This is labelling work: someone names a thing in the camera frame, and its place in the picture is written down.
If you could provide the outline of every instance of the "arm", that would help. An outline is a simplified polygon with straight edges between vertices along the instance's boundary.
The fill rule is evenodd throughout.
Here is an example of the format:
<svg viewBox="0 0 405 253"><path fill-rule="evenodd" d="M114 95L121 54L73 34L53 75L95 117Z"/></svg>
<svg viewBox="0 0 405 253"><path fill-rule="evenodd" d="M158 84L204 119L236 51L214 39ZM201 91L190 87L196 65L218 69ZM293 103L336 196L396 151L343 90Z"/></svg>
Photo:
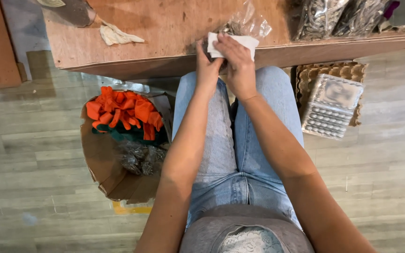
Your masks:
<svg viewBox="0 0 405 253"><path fill-rule="evenodd" d="M230 37L218 40L214 46L229 61L227 84L250 117L262 151L284 183L315 251L376 252L330 195L309 155L257 93L249 49Z"/></svg>
<svg viewBox="0 0 405 253"><path fill-rule="evenodd" d="M192 185L203 158L209 100L223 59L210 63L197 45L197 84L163 162L156 200L136 253L177 253L184 234Z"/></svg>

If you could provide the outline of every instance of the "cardboard box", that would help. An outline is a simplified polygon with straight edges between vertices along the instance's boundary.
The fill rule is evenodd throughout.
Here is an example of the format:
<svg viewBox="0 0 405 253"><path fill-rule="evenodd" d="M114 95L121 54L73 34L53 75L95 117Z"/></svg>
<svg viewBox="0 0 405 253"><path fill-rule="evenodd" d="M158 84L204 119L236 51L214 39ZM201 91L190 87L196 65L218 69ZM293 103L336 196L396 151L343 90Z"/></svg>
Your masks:
<svg viewBox="0 0 405 253"><path fill-rule="evenodd" d="M140 93L148 98L162 116L168 141L172 139L173 115L165 93ZM113 201L126 200L127 204L146 203L155 198L159 175L134 175L124 169L115 158L118 143L110 135L92 133L93 119L87 116L84 105L81 112L84 123L81 125L81 141L87 167L98 188Z"/></svg>
<svg viewBox="0 0 405 253"><path fill-rule="evenodd" d="M329 74L331 76L363 83L367 66L368 64L348 61L309 64L296 67L295 97L300 117L303 117L313 84L319 74ZM361 108L362 103L359 100L349 126L356 127L361 124L359 122Z"/></svg>

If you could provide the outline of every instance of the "wooden table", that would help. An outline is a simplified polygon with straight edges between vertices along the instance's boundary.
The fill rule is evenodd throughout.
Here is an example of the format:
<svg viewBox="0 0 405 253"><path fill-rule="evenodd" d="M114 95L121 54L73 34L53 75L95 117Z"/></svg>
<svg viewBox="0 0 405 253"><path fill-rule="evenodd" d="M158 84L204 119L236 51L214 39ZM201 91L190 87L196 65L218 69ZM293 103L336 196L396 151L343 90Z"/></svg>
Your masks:
<svg viewBox="0 0 405 253"><path fill-rule="evenodd" d="M146 40L107 46L99 22L76 28L44 10L56 67L122 80L176 77L195 69L194 42L226 23L242 0L88 0L99 17ZM405 48L405 33L374 34L365 40L291 42L297 22L286 0L253 0L273 28L256 50L256 67L352 60Z"/></svg>

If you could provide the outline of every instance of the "purple object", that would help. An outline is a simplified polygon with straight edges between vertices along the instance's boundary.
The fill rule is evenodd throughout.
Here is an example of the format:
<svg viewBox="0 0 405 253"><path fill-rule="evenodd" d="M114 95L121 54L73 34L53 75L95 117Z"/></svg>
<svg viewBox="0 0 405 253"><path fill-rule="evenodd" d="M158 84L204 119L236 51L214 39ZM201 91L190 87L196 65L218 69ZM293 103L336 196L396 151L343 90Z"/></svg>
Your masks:
<svg viewBox="0 0 405 253"><path fill-rule="evenodd" d="M389 19L393 15L393 11L398 8L399 1L393 1L384 12L384 18Z"/></svg>

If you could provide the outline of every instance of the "leg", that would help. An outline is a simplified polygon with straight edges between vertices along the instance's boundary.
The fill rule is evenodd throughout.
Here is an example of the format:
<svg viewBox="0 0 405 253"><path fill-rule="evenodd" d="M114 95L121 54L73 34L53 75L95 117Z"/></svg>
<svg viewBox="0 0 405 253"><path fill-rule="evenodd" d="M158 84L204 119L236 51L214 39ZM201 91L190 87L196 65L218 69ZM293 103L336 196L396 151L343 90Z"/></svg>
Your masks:
<svg viewBox="0 0 405 253"><path fill-rule="evenodd" d="M263 67L256 71L256 88L303 145L301 123L288 75L278 67ZM267 162L241 104L235 118L235 145L239 171L244 171L247 176L250 203L281 211L299 225L284 185Z"/></svg>
<svg viewBox="0 0 405 253"><path fill-rule="evenodd" d="M180 80L176 95L173 138L182 122L195 85L195 72L183 76ZM187 226L197 218L199 213L217 205L238 203L237 198L241 199L239 194L235 193L242 182L234 178L238 170L230 126L227 89L219 79L217 91L209 102L204 155L193 184ZM246 192L245 180L242 189Z"/></svg>

